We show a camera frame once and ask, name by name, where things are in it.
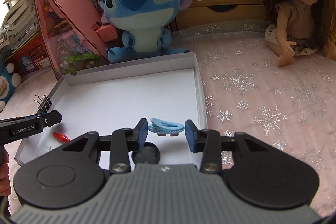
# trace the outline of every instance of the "logo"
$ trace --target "logo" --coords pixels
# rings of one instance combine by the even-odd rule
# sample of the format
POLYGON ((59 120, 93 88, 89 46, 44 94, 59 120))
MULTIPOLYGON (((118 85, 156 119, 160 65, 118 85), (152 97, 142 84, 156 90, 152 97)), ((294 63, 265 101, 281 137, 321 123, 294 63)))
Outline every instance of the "logo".
POLYGON ((16 134, 19 134, 19 133, 24 133, 24 132, 27 132, 27 131, 31 131, 33 129, 35 129, 34 126, 24 127, 24 128, 20 128, 18 130, 13 130, 12 134, 16 135, 16 134))

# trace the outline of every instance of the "human hand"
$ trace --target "human hand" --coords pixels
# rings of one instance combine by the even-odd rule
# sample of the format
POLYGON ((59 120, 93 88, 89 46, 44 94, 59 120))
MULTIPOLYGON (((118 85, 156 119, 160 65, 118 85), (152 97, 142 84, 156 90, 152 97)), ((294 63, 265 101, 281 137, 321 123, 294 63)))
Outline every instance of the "human hand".
POLYGON ((0 196, 9 196, 12 192, 9 181, 9 155, 6 150, 3 153, 3 164, 0 165, 0 196))
POLYGON ((281 44, 281 50, 283 52, 283 55, 285 56, 294 56, 294 50, 291 46, 296 45, 296 42, 294 41, 284 41, 281 44))

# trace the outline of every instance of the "black round lid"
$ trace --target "black round lid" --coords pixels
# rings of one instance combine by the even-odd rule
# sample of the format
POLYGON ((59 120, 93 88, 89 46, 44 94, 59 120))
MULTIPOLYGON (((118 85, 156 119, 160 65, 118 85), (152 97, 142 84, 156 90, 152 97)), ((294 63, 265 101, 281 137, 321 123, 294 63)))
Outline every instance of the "black round lid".
POLYGON ((45 154, 21 167, 13 187, 21 203, 44 209, 63 209, 96 195, 105 179, 101 168, 81 153, 45 154))
POLYGON ((146 142, 145 146, 139 152, 132 152, 134 164, 158 164, 160 161, 160 151, 153 143, 146 142))
POLYGON ((319 187, 318 175, 312 167, 280 153, 254 154, 236 163, 227 179, 240 198, 273 210, 310 204, 319 187))

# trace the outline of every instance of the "light blue hair clip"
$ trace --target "light blue hair clip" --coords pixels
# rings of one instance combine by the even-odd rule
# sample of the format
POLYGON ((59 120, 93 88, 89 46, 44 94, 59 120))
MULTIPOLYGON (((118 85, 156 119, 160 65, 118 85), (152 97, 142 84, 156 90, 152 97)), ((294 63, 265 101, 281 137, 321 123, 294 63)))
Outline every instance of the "light blue hair clip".
POLYGON ((184 130, 184 125, 180 123, 167 122, 156 118, 151 118, 151 122, 152 124, 148 126, 148 130, 158 136, 170 135, 174 137, 184 130))

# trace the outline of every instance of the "doll's brown top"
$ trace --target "doll's brown top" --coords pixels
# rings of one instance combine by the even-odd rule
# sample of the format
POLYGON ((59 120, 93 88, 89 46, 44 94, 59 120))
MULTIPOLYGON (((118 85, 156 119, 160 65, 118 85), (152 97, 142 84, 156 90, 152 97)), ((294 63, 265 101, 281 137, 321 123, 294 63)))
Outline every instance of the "doll's brown top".
POLYGON ((299 0, 289 0, 276 4, 276 11, 281 9, 288 18, 287 36, 309 38, 314 29, 310 6, 299 0))

